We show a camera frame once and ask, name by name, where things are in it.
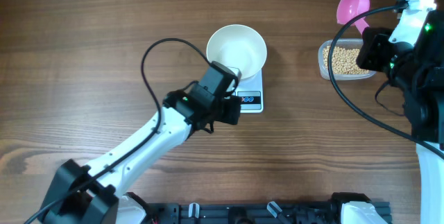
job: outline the pink scoop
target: pink scoop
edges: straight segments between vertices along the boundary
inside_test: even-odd
[[[370,0],[341,0],[336,12],[338,24],[347,24],[352,18],[368,11],[368,9],[370,9]],[[364,19],[365,18],[362,18],[353,24],[353,26],[358,28],[361,35],[364,29],[368,27],[368,24]]]

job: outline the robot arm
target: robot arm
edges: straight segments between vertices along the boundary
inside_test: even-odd
[[[215,121],[237,124],[241,99],[231,96],[230,92],[237,86],[240,77],[240,73],[235,74],[222,64],[213,62],[202,80],[193,85],[189,93],[183,89],[168,93],[161,112],[157,112],[122,144],[84,166],[77,165],[73,160],[65,162],[55,173],[42,208],[65,196],[78,185],[88,182],[142,143],[155,129],[157,114],[162,114],[160,127],[143,146],[89,184],[86,189],[71,194],[44,212],[39,216],[39,221],[54,224],[116,223],[119,199],[163,154],[182,144],[198,130],[211,133]]]
[[[86,166],[91,168],[88,171],[89,175],[96,175],[104,167],[115,162],[147,137],[154,129],[157,114],[159,112],[156,112],[150,121],[116,148],[86,163]],[[128,159],[117,165],[112,173],[105,174],[97,181],[102,185],[112,185],[116,189],[114,195],[118,198],[122,197],[146,169],[151,167],[166,152],[181,145],[190,134],[191,124],[186,122],[186,118],[172,107],[163,107],[162,123],[158,134],[154,135],[148,143]]]
[[[404,93],[411,135],[444,153],[444,12],[434,0],[405,0],[394,31],[367,28],[357,58],[362,69],[384,72]],[[421,172],[421,223],[444,223],[444,161],[416,145]]]

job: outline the scale display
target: scale display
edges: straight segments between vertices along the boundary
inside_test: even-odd
[[[242,110],[261,110],[261,92],[237,92],[237,96],[241,98]]]
[[[241,104],[261,104],[260,96],[241,96],[242,103]]]
[[[241,80],[234,93],[241,98],[241,113],[260,113],[264,110],[262,70],[252,78]]]

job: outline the green led light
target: green led light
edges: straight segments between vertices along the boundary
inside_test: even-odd
[[[426,32],[430,31],[432,29],[432,26],[430,26],[430,24],[427,23],[427,24],[425,24],[424,29],[425,29]]]

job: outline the wooden table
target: wooden table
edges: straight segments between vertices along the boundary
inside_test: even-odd
[[[180,37],[205,51],[211,34],[245,24],[264,37],[264,112],[216,124],[173,149],[134,184],[147,202],[327,200],[335,191],[391,202],[396,223],[418,223],[415,146],[359,117],[319,74],[317,51],[334,37],[339,0],[0,0],[0,223],[40,206],[56,169],[102,155],[155,112],[139,73],[145,49]],[[394,0],[371,0],[372,8]],[[368,19],[396,25],[395,15]],[[356,29],[346,37],[359,37]],[[180,43],[146,65],[159,98],[200,79],[206,64]],[[382,74],[341,82],[369,114],[404,131],[374,100]],[[381,101],[400,110],[402,95]]]

